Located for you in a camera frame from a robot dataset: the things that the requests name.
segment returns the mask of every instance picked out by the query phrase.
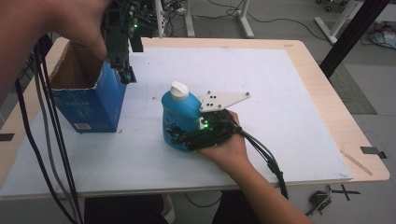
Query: cardboard box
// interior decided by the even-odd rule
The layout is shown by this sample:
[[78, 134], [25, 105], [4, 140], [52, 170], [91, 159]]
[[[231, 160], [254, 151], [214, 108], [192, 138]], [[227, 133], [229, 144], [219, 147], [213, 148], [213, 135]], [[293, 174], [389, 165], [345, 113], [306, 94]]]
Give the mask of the cardboard box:
[[69, 42], [50, 76], [55, 105], [78, 133], [114, 133], [126, 86], [117, 71]]

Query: human hand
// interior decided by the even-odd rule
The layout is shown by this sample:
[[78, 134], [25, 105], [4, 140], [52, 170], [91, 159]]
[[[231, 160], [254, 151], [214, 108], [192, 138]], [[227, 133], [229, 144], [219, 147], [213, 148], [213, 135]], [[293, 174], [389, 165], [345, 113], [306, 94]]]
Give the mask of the human hand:
[[[232, 111], [230, 113], [239, 125], [237, 114]], [[197, 152], [208, 157], [228, 174], [238, 170], [241, 165], [250, 164], [245, 139], [240, 134], [232, 135], [230, 139], [218, 146], [201, 148]]]
[[101, 60], [106, 59], [106, 44], [100, 26], [109, 0], [41, 0], [49, 16], [48, 32], [76, 41]]

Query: floor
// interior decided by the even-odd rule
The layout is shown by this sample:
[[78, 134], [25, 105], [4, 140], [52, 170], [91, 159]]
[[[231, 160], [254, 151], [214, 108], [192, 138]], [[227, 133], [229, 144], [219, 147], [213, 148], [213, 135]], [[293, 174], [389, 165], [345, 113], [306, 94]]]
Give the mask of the floor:
[[[216, 0], [216, 3], [239, 4], [237, 0]], [[321, 61], [331, 49], [313, 19], [320, 16], [330, 27], [337, 20], [342, 9], [333, 5], [332, 12], [325, 12], [325, 2], [317, 5], [314, 0], [251, 0], [249, 13], [262, 21], [288, 19], [272, 22], [257, 22], [247, 17], [257, 39], [297, 39], [305, 43], [315, 60]], [[244, 38], [239, 22], [233, 18], [208, 19], [225, 15], [228, 7], [218, 7], [208, 1], [192, 1], [194, 29], [197, 37]], [[173, 18], [173, 37], [186, 36], [182, 17]], [[396, 220], [396, 51], [378, 46], [358, 43], [344, 59], [349, 73], [361, 87], [378, 115], [353, 115], [374, 147], [385, 151], [383, 160], [390, 171], [390, 180], [375, 183], [346, 184], [346, 189], [356, 190], [361, 195], [334, 194], [332, 203], [322, 214], [316, 212], [311, 218], [315, 223], [394, 223]], [[0, 109], [0, 127], [16, 97], [11, 93]], [[311, 208], [308, 198], [326, 186], [290, 187], [290, 201], [303, 212]], [[220, 193], [191, 192], [189, 198], [198, 205], [215, 203]], [[198, 207], [182, 193], [171, 194], [176, 212], [176, 224], [211, 223], [218, 204], [207, 208]], [[52, 200], [0, 202], [0, 223], [67, 223]]]

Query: forearm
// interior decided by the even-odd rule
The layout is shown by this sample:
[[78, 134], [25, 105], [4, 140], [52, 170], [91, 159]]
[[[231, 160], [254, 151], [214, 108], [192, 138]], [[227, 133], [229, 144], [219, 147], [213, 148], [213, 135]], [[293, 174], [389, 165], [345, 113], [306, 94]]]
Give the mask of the forearm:
[[0, 3], [0, 104], [7, 97], [35, 42], [46, 32], [45, 11], [38, 1]]
[[311, 223], [250, 162], [241, 164], [229, 175], [245, 194], [261, 223]]

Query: blue bottle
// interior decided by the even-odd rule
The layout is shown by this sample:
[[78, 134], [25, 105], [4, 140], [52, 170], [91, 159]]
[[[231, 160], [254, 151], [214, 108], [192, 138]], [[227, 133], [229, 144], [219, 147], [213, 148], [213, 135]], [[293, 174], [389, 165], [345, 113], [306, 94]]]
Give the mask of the blue bottle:
[[174, 81], [171, 90], [163, 95], [162, 103], [165, 142], [173, 148], [187, 150], [183, 145], [175, 143], [175, 140], [185, 133], [199, 130], [201, 102], [189, 93], [187, 86]]

